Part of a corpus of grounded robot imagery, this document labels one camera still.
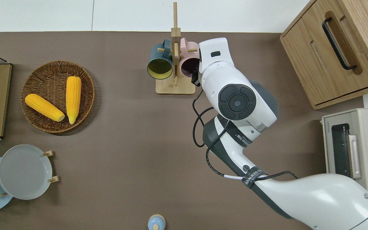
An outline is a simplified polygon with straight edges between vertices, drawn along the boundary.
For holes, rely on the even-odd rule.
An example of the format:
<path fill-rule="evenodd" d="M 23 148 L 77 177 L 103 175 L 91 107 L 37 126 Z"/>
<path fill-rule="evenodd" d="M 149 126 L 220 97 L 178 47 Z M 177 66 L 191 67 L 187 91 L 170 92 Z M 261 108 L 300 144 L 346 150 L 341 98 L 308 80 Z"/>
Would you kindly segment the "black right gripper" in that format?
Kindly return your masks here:
<path fill-rule="evenodd" d="M 193 71 L 192 71 L 192 77 L 191 77 L 191 83 L 195 85 L 196 87 L 200 87 L 200 80 L 199 80 L 199 69 L 200 69 L 200 63 L 195 64 Z"/>

